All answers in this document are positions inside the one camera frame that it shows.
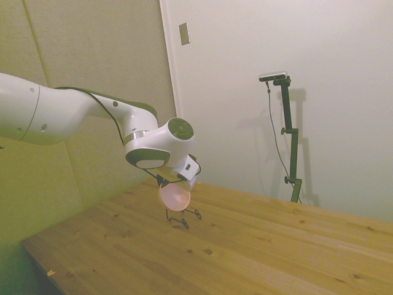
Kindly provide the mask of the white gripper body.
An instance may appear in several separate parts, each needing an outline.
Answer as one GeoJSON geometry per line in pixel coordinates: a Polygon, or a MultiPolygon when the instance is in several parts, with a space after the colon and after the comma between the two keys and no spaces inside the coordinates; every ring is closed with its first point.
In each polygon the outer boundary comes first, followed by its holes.
{"type": "Polygon", "coordinates": [[[188,180],[182,176],[178,171],[170,167],[162,167],[161,175],[167,179],[171,184],[175,184],[182,189],[192,189],[197,181],[197,176],[194,176],[191,180],[188,180]]]}

